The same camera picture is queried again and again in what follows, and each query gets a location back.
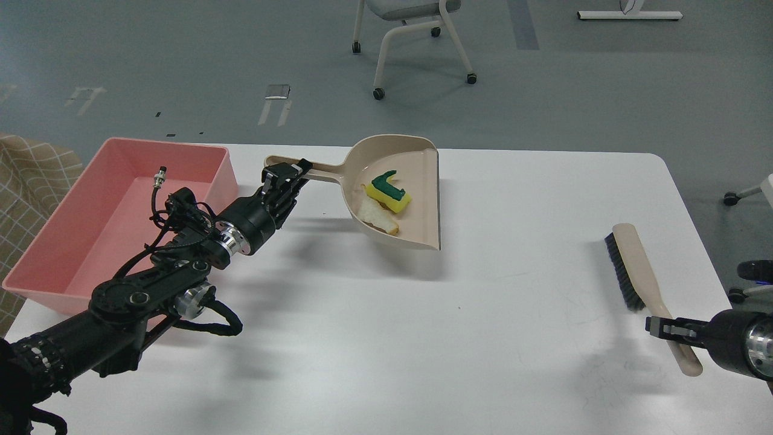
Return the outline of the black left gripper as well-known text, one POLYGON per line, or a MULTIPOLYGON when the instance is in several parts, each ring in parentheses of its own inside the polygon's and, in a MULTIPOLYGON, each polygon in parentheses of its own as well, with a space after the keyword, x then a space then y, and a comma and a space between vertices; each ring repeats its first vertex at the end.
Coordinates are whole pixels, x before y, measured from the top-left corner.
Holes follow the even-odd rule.
POLYGON ((256 253, 278 231, 297 204, 313 164, 277 163, 263 169, 259 195, 241 196, 216 217, 216 228, 229 232, 246 256, 256 253))

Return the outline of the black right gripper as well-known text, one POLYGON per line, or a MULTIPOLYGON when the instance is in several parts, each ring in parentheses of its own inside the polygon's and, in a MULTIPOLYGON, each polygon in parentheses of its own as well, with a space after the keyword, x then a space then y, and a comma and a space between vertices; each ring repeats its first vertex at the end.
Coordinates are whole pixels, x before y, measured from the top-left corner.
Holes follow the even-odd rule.
POLYGON ((726 309, 709 324, 704 320, 652 315, 646 318, 645 330, 662 334, 663 340, 707 349, 713 361, 730 372, 772 380, 770 314, 726 309))

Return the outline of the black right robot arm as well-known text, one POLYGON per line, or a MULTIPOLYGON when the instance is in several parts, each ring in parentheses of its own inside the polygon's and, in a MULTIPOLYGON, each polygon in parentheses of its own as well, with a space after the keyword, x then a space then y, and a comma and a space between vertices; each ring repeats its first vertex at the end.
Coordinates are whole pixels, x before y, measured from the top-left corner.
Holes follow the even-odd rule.
POLYGON ((727 371, 772 380, 771 314, 726 309, 709 321, 649 316, 645 330, 655 338, 705 349, 727 371))

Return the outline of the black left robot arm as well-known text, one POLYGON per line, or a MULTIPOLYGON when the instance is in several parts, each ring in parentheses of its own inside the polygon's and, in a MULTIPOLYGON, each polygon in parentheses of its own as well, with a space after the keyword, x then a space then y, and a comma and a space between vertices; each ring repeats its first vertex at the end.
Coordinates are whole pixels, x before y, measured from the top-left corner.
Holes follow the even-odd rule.
POLYGON ((235 254, 251 256, 279 230, 297 204, 313 164, 263 168, 262 186, 220 214, 183 187, 157 208, 165 168, 155 177, 152 221, 158 236, 91 294, 88 308, 17 342, 2 341, 2 433, 30 434, 35 423, 67 433, 60 416, 38 404, 70 394, 89 370, 104 378, 135 371, 144 351, 171 328, 237 336, 243 323, 216 299, 208 281, 235 254))

